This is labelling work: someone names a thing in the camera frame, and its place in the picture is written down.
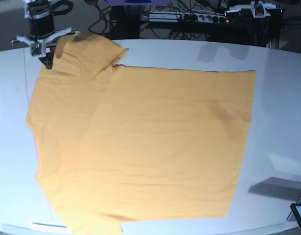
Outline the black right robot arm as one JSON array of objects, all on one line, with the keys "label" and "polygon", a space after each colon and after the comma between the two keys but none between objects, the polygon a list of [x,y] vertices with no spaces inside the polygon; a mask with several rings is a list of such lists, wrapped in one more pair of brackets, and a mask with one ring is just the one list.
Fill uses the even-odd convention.
[{"label": "black right robot arm", "polygon": [[11,44],[25,43],[30,55],[38,58],[50,70],[58,39],[76,33],[71,27],[56,30],[54,18],[70,13],[74,4],[70,0],[59,0],[54,4],[50,0],[24,0],[23,4],[30,32],[26,36],[17,35]]}]

